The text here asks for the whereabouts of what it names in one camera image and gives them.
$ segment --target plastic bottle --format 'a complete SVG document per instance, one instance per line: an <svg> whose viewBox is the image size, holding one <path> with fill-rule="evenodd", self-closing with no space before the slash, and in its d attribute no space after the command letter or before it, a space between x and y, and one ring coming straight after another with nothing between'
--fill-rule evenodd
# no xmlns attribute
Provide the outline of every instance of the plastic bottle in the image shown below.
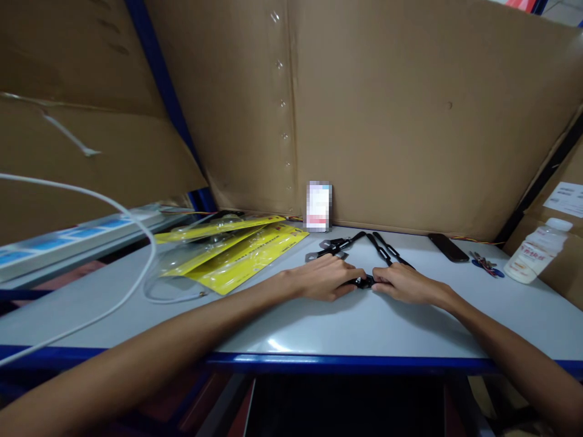
<svg viewBox="0 0 583 437"><path fill-rule="evenodd" d="M504 273L512 279L531 283L563 250L572 223L559 218L549 218L545 226L540 226L528 235L504 266Z"/></svg>

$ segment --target hand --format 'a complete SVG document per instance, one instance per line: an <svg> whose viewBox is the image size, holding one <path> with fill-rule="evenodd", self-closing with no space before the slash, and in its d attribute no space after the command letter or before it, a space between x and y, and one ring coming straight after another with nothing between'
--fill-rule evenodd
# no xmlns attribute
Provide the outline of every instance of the hand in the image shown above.
<svg viewBox="0 0 583 437"><path fill-rule="evenodd" d="M406 303L420 303L442 307L455 291L443 282L423 276L418 271L401 263L390 267L375 267L372 270L375 281L374 291L385 293L393 299Z"/></svg>
<svg viewBox="0 0 583 437"><path fill-rule="evenodd" d="M366 278L363 269L357 269L340 258L326 254L314 261L282 272L283 279L288 280L297 297L333 302L345 294L354 291L356 285L343 285L344 282Z"/></svg>

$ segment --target smartphone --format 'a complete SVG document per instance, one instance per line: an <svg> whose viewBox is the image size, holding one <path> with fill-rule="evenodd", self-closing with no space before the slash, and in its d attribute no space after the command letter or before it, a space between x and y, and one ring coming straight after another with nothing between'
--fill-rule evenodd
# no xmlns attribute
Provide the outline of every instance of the smartphone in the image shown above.
<svg viewBox="0 0 583 437"><path fill-rule="evenodd" d="M451 262L468 262L467 256L458 246L443 234L427 235L431 242L450 260Z"/></svg>
<svg viewBox="0 0 583 437"><path fill-rule="evenodd" d="M305 230L328 232L332 208L332 185L328 181L310 181L306 194Z"/></svg>

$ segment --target blue metal shelf frame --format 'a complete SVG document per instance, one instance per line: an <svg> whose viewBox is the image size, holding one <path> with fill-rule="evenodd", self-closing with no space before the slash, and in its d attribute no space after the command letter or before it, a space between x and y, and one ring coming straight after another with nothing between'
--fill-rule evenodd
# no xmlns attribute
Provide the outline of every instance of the blue metal shelf frame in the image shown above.
<svg viewBox="0 0 583 437"><path fill-rule="evenodd" d="M125 1L126 7L128 8L132 21L134 22L135 31L140 38L141 46L146 55L146 59L148 60L148 64L150 65L150 69L152 70L158 91L162 96L162 100L166 106L166 111L168 111L168 117L190 150L190 153L192 153L194 160L202 169L199 155L194 147L193 138L188 130L188 125L186 124L184 114L182 113L178 96L172 85L172 79L170 78L170 73L168 72L162 49L160 48L158 38L156 37L154 26L150 20L148 9L146 8L146 5L144 5L143 0ZM201 188L197 191L190 192L188 193L188 197L193 203L193 207L196 211L213 212L217 210L213 195L208 188Z"/></svg>
<svg viewBox="0 0 583 437"><path fill-rule="evenodd" d="M534 2L533 10L531 13L535 15L542 15L542 13L545 11L545 7L547 7L547 1L548 0L536 0L536 2Z"/></svg>
<svg viewBox="0 0 583 437"><path fill-rule="evenodd" d="M0 345L0 359L18 353L24 346ZM25 356L8 368L67 370L106 349L47 347ZM557 361L576 378L583 377L583 361ZM239 354L213 352L201 360L202 365L236 373L414 373L461 374L499 373L491 359L487 358L436 358L436 357L364 357L364 356L317 356Z"/></svg>

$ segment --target blue table edge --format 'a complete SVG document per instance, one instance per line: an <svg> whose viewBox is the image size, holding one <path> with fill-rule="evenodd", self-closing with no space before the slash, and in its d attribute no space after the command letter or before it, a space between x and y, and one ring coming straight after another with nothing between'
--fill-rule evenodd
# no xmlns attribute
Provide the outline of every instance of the blue table edge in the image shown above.
<svg viewBox="0 0 583 437"><path fill-rule="evenodd" d="M26 346L0 345L0 359ZM47 347L10 364L11 368L72 368L107 349ZM556 361L574 376L583 376L583 361ZM499 373L489 358L291 355L212 352L200 364L241 373Z"/></svg>

